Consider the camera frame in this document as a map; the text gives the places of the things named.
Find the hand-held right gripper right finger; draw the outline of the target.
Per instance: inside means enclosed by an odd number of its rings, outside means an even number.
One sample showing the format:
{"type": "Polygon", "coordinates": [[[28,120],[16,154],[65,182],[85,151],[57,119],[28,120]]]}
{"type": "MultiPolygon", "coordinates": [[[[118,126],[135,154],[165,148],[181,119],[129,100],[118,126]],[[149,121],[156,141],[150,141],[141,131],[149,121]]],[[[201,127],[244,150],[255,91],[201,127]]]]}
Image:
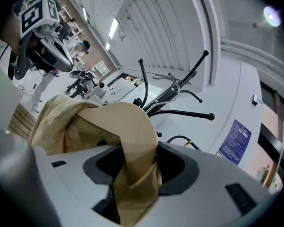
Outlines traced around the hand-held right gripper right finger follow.
{"type": "Polygon", "coordinates": [[[206,152],[159,142],[167,157],[179,156],[183,171],[163,183],[158,200],[139,227],[262,226],[277,199],[230,161],[206,152]]]}

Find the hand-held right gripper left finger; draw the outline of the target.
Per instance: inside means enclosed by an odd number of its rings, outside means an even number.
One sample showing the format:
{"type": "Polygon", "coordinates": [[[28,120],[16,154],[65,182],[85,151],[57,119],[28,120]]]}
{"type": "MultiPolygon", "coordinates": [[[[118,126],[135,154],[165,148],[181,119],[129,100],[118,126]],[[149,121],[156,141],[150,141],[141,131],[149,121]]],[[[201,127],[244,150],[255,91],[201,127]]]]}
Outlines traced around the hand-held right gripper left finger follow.
{"type": "Polygon", "coordinates": [[[32,149],[61,226],[119,226],[113,182],[125,160],[121,145],[51,156],[41,147],[32,149]]]}

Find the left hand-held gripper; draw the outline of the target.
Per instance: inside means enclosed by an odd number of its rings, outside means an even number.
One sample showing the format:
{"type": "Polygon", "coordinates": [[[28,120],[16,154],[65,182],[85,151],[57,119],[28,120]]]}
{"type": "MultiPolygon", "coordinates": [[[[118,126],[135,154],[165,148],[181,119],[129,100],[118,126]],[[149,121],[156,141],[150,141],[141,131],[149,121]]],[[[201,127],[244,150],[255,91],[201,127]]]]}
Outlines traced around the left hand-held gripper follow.
{"type": "Polygon", "coordinates": [[[38,0],[20,15],[19,56],[9,64],[15,79],[22,79],[32,66],[44,71],[47,68],[62,72],[72,70],[72,58],[59,39],[61,29],[53,0],[38,0]]]}

